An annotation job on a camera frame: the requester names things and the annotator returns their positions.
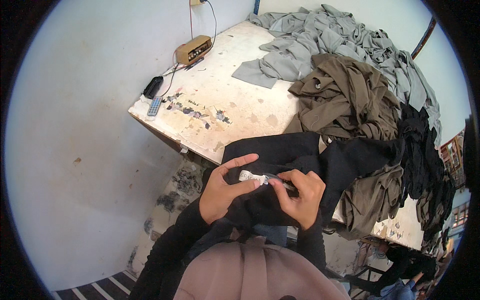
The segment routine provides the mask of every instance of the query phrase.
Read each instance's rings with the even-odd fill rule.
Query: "white table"
[[[216,37],[204,61],[188,71],[175,72],[165,97],[181,95],[163,103],[156,117],[146,115],[151,100],[143,96],[128,112],[162,139],[174,141],[216,164],[222,161],[225,145],[233,141],[281,134],[298,112],[298,98],[288,92],[292,83],[278,80],[268,89],[231,77],[242,62],[262,58],[265,52],[258,46],[273,39],[266,29],[250,22],[224,31]],[[166,91],[171,76],[164,78],[158,95]],[[182,108],[177,105],[167,109],[177,102]],[[183,108],[192,108],[202,117],[189,116]],[[230,124],[216,118],[218,110],[224,112]],[[417,221],[415,203],[407,199],[395,219],[375,224],[372,235],[419,250],[423,231]],[[344,223],[341,204],[337,205],[333,220]]]

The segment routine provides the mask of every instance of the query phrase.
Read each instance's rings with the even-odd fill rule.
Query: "black clothing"
[[[435,128],[429,129],[425,108],[416,111],[410,105],[401,103],[400,106],[402,119],[398,122],[398,136],[405,139],[406,145],[400,164],[404,170],[400,207],[408,195],[419,199],[417,219],[425,231],[423,241],[426,245],[434,245],[436,233],[442,230],[452,211],[456,188],[435,149],[433,142],[437,132]]]
[[[225,177],[228,184],[239,182],[242,170],[253,174],[277,174],[298,169],[304,174],[313,171],[325,182],[320,210],[323,226],[332,219],[335,207],[344,189],[358,176],[364,176],[386,164],[400,162],[403,141],[377,141],[367,138],[354,138],[346,141],[333,141],[320,154],[320,135],[315,132],[287,133],[255,137],[230,143],[225,147],[222,163],[249,153],[257,153],[258,160],[239,168],[231,169]],[[237,197],[228,213],[228,219],[251,227],[255,224],[299,226],[285,214],[270,185],[261,185],[255,191]]]
[[[200,216],[199,200],[188,205],[153,245],[143,271],[130,292],[129,299],[172,299],[187,265],[189,249],[206,234],[210,226]],[[325,270],[325,249],[322,220],[306,231],[299,231],[297,253],[308,259],[321,272]]]
[[[368,281],[352,275],[346,275],[345,278],[351,284],[380,296],[380,291],[384,287],[394,284],[399,278],[412,279],[418,273],[423,272],[424,275],[417,282],[417,284],[420,284],[424,281],[433,280],[435,276],[435,259],[423,256],[417,251],[409,251],[403,247],[390,247],[386,256],[393,262],[393,265],[377,281]]]
[[[410,105],[400,103],[402,119],[398,121],[398,137],[405,140],[401,206],[408,195],[419,199],[423,191],[430,191],[444,175],[444,163],[435,150],[437,137],[435,128],[429,129],[428,113],[425,108],[417,111]]]

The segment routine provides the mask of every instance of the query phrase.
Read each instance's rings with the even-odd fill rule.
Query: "black sleeve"
[[[165,273],[180,267],[188,250],[208,232],[210,227],[202,219],[198,203],[199,199],[188,205],[156,240],[129,299],[155,299]]]
[[[318,212],[315,223],[307,230],[299,229],[297,253],[309,260],[320,272],[325,274],[325,245],[322,227],[322,214]]]

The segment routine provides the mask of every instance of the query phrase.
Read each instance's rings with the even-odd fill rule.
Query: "pile of clothes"
[[[368,30],[365,24],[356,23],[351,13],[327,4],[322,4],[318,11],[300,8],[293,13],[251,14],[249,21],[267,28],[276,38],[260,46],[269,53],[262,59],[242,63],[233,77],[272,88],[277,79],[305,78],[312,71],[312,55],[331,53],[351,57],[378,69],[388,90],[399,101],[416,110],[425,107],[430,128],[435,127],[438,133],[435,145],[440,146],[442,126],[435,93],[410,53],[398,50],[383,30]]]
[[[410,195],[418,199],[424,242],[436,241],[455,186],[435,149],[441,126],[434,92],[410,54],[397,50],[386,33],[356,24],[351,13],[322,7],[250,16],[277,38],[261,46],[270,51],[263,59],[243,63],[232,76],[267,87],[277,78],[295,81],[289,91],[299,97],[300,109],[285,134],[231,143],[223,160],[259,153],[258,161],[244,166],[254,174],[313,170],[327,186],[320,203],[324,226],[341,201],[349,239],[394,218]],[[238,182],[239,172],[229,173],[227,182]],[[232,205],[242,213],[230,219],[246,227],[245,220],[296,225],[268,187]]]

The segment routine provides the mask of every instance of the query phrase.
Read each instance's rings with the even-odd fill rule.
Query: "red wire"
[[[190,0],[188,0],[188,9],[190,10],[190,33],[193,39],[193,27],[192,27],[192,7],[190,6]]]

